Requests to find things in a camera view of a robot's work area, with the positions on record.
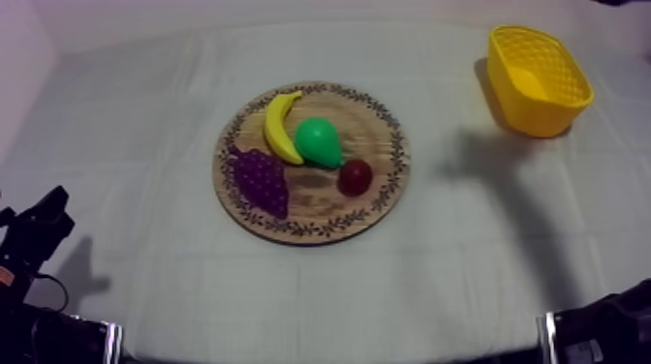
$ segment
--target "cable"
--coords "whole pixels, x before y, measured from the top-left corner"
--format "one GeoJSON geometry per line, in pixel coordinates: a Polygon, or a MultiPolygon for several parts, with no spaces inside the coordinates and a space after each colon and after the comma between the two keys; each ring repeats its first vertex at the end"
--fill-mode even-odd
{"type": "Polygon", "coordinates": [[[61,306],[60,309],[58,310],[52,310],[57,314],[60,314],[63,312],[63,310],[68,307],[68,303],[70,303],[70,296],[68,295],[68,290],[66,287],[59,281],[56,277],[50,276],[49,274],[43,274],[43,273],[37,273],[34,275],[34,279],[41,280],[41,279],[47,279],[50,281],[53,281],[55,284],[57,284],[59,287],[61,287],[61,290],[63,291],[63,306],[61,306]]]}
{"type": "Polygon", "coordinates": [[[39,354],[36,350],[36,331],[38,330],[39,327],[39,322],[45,316],[46,314],[54,314],[58,315],[63,312],[63,310],[68,307],[68,303],[70,302],[70,296],[68,294],[68,290],[66,287],[59,281],[56,277],[50,276],[49,274],[43,274],[43,273],[37,273],[33,276],[34,279],[40,280],[40,279],[47,279],[50,281],[53,281],[55,284],[57,284],[59,287],[61,287],[61,290],[63,291],[63,305],[61,308],[58,310],[52,310],[48,307],[44,308],[39,308],[41,310],[41,314],[39,315],[38,318],[34,320],[34,323],[32,324],[32,330],[31,330],[31,344],[32,344],[32,357],[34,358],[34,364],[39,364],[39,354]]]}

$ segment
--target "round wooden plate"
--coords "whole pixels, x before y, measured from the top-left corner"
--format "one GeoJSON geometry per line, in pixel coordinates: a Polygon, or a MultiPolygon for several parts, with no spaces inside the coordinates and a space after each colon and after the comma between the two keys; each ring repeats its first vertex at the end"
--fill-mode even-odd
{"type": "Polygon", "coordinates": [[[321,245],[346,239],[382,219],[407,186],[409,168],[409,142],[385,106],[347,86],[301,82],[268,91],[237,113],[217,141],[212,180],[224,208],[253,233],[283,244],[321,245]],[[337,190],[338,169],[285,164],[289,216],[279,220],[253,207],[234,185],[230,148],[271,154],[263,136],[266,106],[275,95],[297,90],[303,97],[294,101],[285,119],[290,138],[305,119],[324,117],[339,134],[344,160],[366,161],[374,179],[364,195],[345,197],[337,190]]]}

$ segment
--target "basket rim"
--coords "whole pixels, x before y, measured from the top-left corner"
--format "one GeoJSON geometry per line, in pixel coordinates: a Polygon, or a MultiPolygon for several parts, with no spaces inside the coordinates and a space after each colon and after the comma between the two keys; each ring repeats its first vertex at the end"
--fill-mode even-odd
{"type": "Polygon", "coordinates": [[[585,99],[583,99],[581,101],[577,101],[575,103],[557,103],[557,102],[553,102],[553,101],[550,101],[550,100],[541,99],[541,98],[538,98],[538,97],[532,97],[532,96],[529,96],[529,95],[525,94],[524,92],[522,92],[522,90],[520,90],[519,87],[517,87],[517,85],[515,85],[515,83],[512,80],[511,75],[508,75],[509,80],[515,86],[514,87],[515,90],[517,90],[517,92],[521,96],[523,96],[523,97],[525,97],[527,99],[530,99],[530,100],[534,100],[534,101],[539,102],[539,103],[545,103],[545,104],[554,105],[554,106],[562,106],[562,107],[567,107],[567,108],[585,108],[585,107],[589,106],[590,104],[592,104],[592,102],[593,102],[593,100],[595,98],[595,92],[594,92],[594,90],[592,88],[592,85],[590,84],[590,81],[588,80],[588,78],[583,73],[583,70],[581,70],[581,68],[578,66],[578,64],[574,60],[574,57],[572,57],[572,54],[568,51],[568,49],[565,47],[563,42],[561,42],[560,39],[554,37],[553,35],[551,35],[549,33],[545,33],[542,30],[534,29],[534,28],[531,28],[531,27],[528,27],[528,26],[525,26],[525,25],[518,25],[518,24],[500,24],[500,25],[497,25],[497,26],[493,27],[490,30],[490,37],[489,38],[490,38],[490,42],[493,43],[493,45],[495,46],[495,50],[497,51],[498,56],[502,60],[502,63],[504,63],[504,64],[506,64],[506,56],[504,55],[504,52],[502,51],[502,48],[500,47],[500,43],[497,40],[497,32],[500,31],[500,30],[504,30],[504,29],[518,29],[518,30],[523,30],[525,32],[536,33],[536,34],[541,35],[541,36],[543,36],[545,38],[548,38],[550,41],[556,43],[558,45],[563,57],[567,61],[569,61],[572,66],[574,66],[574,68],[578,71],[578,75],[585,81],[585,84],[588,86],[588,95],[587,95],[587,97],[585,99]]]}

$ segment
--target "purple grapes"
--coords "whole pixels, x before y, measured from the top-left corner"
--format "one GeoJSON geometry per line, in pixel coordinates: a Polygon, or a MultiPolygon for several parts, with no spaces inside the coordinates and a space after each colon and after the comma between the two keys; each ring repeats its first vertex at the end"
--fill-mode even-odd
{"type": "Polygon", "coordinates": [[[258,149],[233,150],[232,174],[239,191],[256,207],[278,219],[287,219],[290,193],[283,164],[258,149]]]}

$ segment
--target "white wall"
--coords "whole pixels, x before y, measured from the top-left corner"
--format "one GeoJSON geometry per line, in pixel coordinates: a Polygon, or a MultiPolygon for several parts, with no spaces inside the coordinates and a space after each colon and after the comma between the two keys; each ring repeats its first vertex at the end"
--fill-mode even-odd
{"type": "Polygon", "coordinates": [[[0,161],[57,61],[31,3],[0,0],[0,161]]]}
{"type": "Polygon", "coordinates": [[[34,0],[64,52],[175,31],[319,19],[518,22],[560,36],[581,34],[644,52],[651,3],[613,9],[590,0],[34,0]]]}

